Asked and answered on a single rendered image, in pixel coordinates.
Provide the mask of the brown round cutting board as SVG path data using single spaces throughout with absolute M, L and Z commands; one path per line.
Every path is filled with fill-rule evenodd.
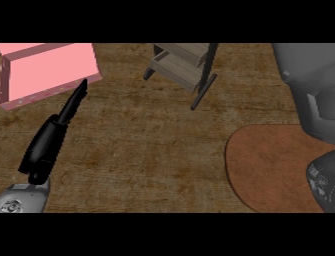
M 323 213 L 306 168 L 334 149 L 299 125 L 241 127 L 225 149 L 228 180 L 241 202 L 261 213 Z

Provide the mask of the pink open box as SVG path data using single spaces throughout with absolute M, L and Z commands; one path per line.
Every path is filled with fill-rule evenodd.
M 0 43 L 0 56 L 7 111 L 103 79 L 92 43 Z

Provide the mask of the tiered basket with black frame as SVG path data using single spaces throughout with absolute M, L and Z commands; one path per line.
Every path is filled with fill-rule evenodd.
M 191 110 L 197 109 L 218 78 L 218 74 L 212 72 L 218 47 L 218 43 L 154 43 L 154 58 L 144 80 L 159 72 L 190 92 L 197 91 Z

